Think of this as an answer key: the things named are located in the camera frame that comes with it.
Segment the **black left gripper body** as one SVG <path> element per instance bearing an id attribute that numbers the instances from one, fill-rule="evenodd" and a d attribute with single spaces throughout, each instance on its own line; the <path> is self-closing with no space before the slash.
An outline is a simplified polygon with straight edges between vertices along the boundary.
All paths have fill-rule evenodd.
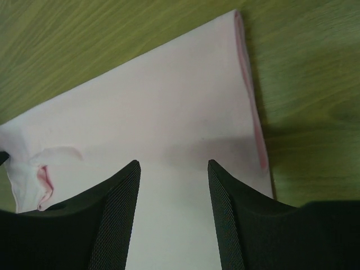
<path id="1" fill-rule="evenodd" d="M 2 166 L 8 159 L 9 159 L 10 155 L 5 152 L 5 151 L 1 151 L 0 152 L 0 166 Z"/>

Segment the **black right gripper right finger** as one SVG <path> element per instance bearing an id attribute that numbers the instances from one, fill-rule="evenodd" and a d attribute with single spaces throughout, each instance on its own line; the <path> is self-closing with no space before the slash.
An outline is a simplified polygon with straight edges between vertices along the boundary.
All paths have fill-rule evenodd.
<path id="1" fill-rule="evenodd" d="M 299 208 L 258 192 L 208 163 L 223 269 L 358 269 L 359 201 L 315 201 Z"/>

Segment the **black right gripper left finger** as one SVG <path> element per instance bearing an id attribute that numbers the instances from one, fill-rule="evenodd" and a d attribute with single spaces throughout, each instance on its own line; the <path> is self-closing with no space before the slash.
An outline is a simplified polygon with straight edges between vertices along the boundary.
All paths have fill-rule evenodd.
<path id="1" fill-rule="evenodd" d="M 124 269 L 140 176 L 134 160 L 45 211 L 1 211 L 1 268 Z"/>

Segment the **pink t shirt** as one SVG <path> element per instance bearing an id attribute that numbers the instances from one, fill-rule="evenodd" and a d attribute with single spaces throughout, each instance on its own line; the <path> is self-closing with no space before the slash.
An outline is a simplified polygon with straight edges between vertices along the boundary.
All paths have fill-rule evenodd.
<path id="1" fill-rule="evenodd" d="M 18 213 L 45 210 L 139 161 L 127 269 L 221 269 L 209 160 L 273 195 L 241 14 L 2 124 L 1 150 Z"/>

